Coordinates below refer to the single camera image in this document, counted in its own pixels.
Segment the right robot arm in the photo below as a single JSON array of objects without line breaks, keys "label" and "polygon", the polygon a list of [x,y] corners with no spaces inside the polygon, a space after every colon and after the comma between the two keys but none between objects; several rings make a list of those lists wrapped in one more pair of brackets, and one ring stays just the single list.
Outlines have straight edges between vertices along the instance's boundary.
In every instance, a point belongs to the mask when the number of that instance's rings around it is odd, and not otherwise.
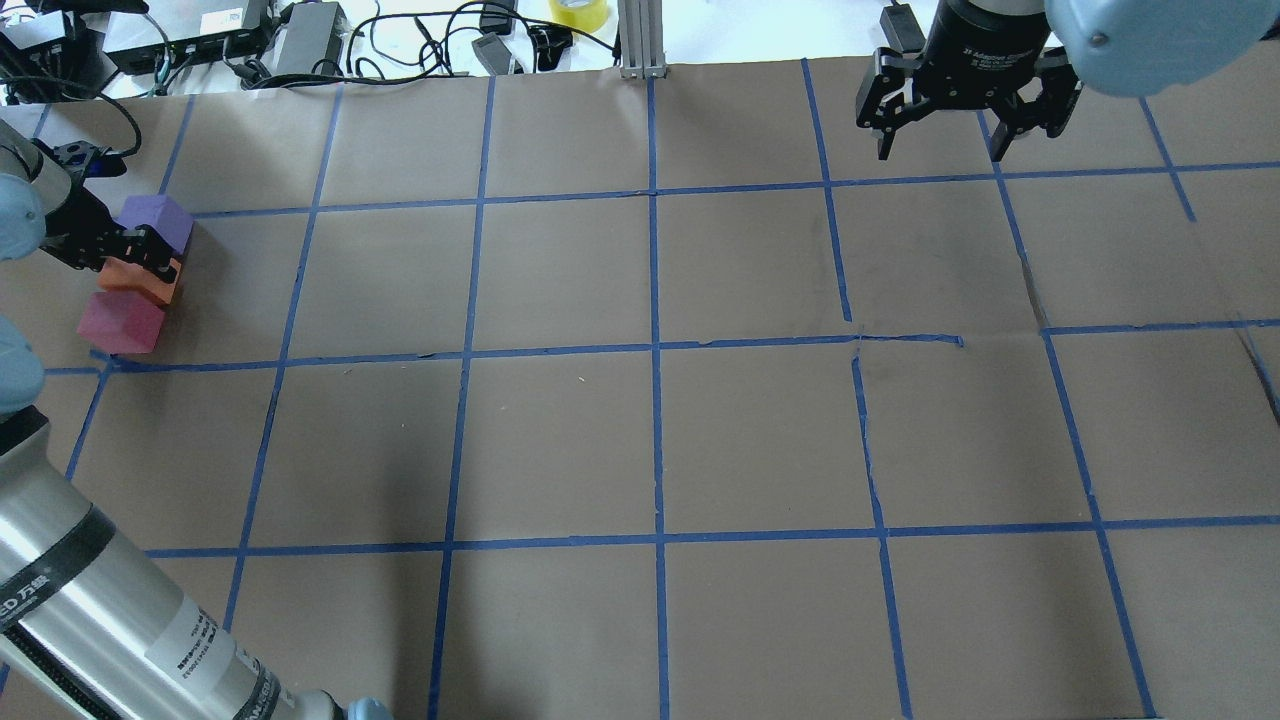
[{"label": "right robot arm", "polygon": [[1144,97],[1234,63],[1277,22],[1275,1],[942,1],[928,33],[886,8],[856,123],[887,159],[900,129],[936,111],[992,111],[991,160],[1019,137],[1059,137],[1084,88]]}]

